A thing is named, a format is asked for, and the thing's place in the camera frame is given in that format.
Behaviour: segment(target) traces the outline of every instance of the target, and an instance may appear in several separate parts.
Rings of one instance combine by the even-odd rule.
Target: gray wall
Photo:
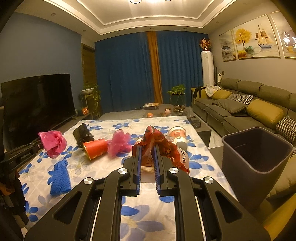
[[[83,89],[81,35],[45,19],[15,12],[0,33],[0,83],[67,73],[78,108],[78,94]]]
[[[296,59],[284,58],[283,49],[277,32],[275,32],[275,36],[279,45],[281,58],[244,59],[230,62],[223,62],[222,60],[221,46],[219,43],[220,34],[254,18],[275,11],[278,11],[278,9],[272,2],[262,3],[252,11],[242,13],[240,17],[229,21],[209,34],[209,38],[212,42],[214,66],[217,66],[218,73],[222,73],[222,71],[225,72],[223,78],[257,81],[265,85],[286,89],[292,93],[296,93]],[[274,23],[272,22],[271,24],[273,29],[275,29]]]

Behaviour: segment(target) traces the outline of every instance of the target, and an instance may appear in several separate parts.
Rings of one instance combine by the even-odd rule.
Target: gray trash bin
[[[226,135],[222,171],[238,201],[253,211],[281,175],[293,146],[261,127]]]

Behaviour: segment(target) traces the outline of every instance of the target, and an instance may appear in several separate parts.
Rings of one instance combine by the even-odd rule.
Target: ceiling
[[[268,0],[24,0],[16,12],[47,19],[96,42],[152,29],[210,33],[264,1]]]

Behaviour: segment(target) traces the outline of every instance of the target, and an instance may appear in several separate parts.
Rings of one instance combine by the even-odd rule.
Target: blue knitted cloth
[[[48,174],[51,175],[47,182],[48,185],[50,183],[52,184],[50,188],[51,196],[67,193],[71,190],[71,182],[67,165],[67,160],[63,159],[54,165],[53,171],[48,172]]]

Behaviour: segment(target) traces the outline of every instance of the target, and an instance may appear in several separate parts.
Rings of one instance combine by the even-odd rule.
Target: sailboat painting
[[[279,58],[279,48],[267,15],[233,29],[239,59]]]

